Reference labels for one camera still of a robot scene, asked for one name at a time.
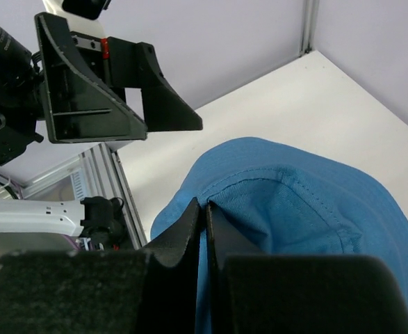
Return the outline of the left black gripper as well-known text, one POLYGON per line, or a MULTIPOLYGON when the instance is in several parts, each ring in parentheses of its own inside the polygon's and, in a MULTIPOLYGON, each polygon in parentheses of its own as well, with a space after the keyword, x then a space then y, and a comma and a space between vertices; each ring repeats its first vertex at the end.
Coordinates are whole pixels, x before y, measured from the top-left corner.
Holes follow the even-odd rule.
POLYGON ((200 131, 201 117, 168 83, 153 45, 70 31, 35 16, 40 96, 52 143, 144 140, 150 132, 200 131), (113 90, 138 88, 144 120, 113 90))

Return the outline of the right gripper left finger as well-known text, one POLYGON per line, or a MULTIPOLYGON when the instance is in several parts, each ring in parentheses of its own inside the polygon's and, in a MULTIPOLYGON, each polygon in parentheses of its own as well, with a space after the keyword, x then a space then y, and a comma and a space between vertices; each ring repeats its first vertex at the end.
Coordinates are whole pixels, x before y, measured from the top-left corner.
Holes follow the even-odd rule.
POLYGON ((200 207, 139 250, 0 257, 0 333, 193 333, 200 207))

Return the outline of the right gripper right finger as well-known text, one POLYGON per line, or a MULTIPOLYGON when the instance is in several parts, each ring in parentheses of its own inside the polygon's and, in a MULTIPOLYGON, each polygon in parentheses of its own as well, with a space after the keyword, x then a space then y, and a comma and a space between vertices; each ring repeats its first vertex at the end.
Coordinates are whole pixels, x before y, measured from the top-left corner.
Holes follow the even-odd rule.
POLYGON ((361 255, 268 255, 206 209, 214 333, 408 333, 389 269, 361 255))

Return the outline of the light blue bucket hat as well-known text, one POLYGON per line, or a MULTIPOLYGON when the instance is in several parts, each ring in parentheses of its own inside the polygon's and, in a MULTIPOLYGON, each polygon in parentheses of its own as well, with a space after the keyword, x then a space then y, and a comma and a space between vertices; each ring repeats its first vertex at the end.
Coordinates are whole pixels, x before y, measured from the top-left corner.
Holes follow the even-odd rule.
POLYGON ((192 199, 215 203, 266 253, 379 257, 408 305, 408 219, 383 185, 356 168, 262 138, 221 143, 193 164, 151 237, 192 199))

